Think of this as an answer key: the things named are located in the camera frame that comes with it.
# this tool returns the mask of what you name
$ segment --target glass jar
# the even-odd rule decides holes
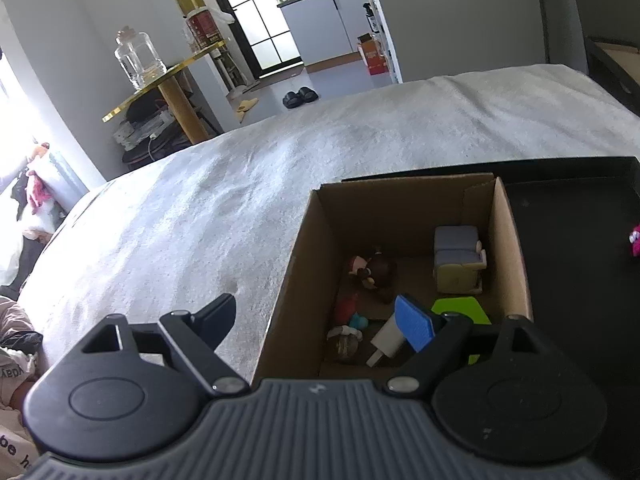
[[[118,32],[116,42],[119,47],[115,56],[136,90],[166,74],[166,66],[148,34],[124,27]]]

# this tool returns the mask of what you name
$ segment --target green block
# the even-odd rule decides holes
[[[472,297],[436,300],[431,307],[431,311],[436,314],[442,314],[443,312],[459,312],[460,314],[469,316],[476,325],[491,325],[491,321],[489,321],[484,310],[482,310],[478,300]],[[470,355],[469,364],[475,364],[479,357],[479,355]]]

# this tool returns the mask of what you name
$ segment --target gold table leg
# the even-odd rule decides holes
[[[193,111],[191,103],[184,95],[176,78],[170,77],[166,81],[161,82],[158,88],[191,143],[197,144],[208,140],[209,136],[207,135],[207,131]]]

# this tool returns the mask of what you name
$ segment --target red toy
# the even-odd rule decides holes
[[[640,225],[634,227],[633,232],[629,235],[629,241],[633,256],[640,256]]]
[[[349,298],[343,298],[335,303],[334,326],[348,325],[353,314],[356,313],[358,294],[352,294]]]

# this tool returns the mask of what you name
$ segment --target brown toy bear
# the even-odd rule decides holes
[[[356,276],[364,288],[375,290],[383,303],[390,303],[394,298],[392,285],[396,270],[395,261],[382,254],[380,248],[376,248],[369,260],[354,256],[349,261],[348,268],[349,274]]]

